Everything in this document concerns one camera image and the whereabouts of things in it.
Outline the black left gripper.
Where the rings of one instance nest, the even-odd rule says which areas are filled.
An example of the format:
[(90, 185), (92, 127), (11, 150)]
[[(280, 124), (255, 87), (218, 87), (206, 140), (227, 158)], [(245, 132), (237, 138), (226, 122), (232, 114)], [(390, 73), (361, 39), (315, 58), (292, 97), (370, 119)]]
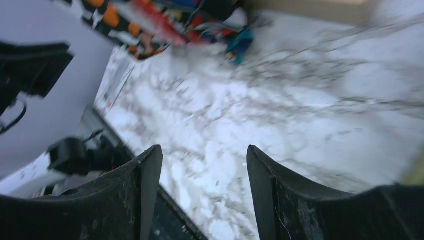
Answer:
[(45, 98), (55, 86), (73, 54), (70, 45), (55, 42), (35, 45), (0, 43), (0, 113), (20, 93)]

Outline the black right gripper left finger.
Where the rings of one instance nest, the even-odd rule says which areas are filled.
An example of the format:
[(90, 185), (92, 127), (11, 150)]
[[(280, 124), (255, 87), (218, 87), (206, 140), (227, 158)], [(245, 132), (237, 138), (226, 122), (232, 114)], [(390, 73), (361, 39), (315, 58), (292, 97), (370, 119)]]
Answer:
[(3, 240), (147, 240), (163, 164), (153, 145), (121, 167), (59, 196), (0, 198)]

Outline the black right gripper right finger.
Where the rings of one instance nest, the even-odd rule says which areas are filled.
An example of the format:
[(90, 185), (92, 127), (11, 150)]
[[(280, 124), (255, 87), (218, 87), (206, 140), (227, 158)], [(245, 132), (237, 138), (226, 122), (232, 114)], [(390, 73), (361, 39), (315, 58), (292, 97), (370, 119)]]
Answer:
[(421, 240), (424, 188), (383, 185), (359, 194), (314, 182), (255, 145), (247, 170), (262, 240)]

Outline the colourful patterned shorts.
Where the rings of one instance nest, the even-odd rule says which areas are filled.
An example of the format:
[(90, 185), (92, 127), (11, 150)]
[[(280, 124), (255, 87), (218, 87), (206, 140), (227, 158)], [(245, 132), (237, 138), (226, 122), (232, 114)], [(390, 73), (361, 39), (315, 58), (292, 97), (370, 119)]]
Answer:
[(175, 46), (225, 43), (225, 58), (239, 65), (254, 41), (244, 0), (133, 0), (154, 35)]

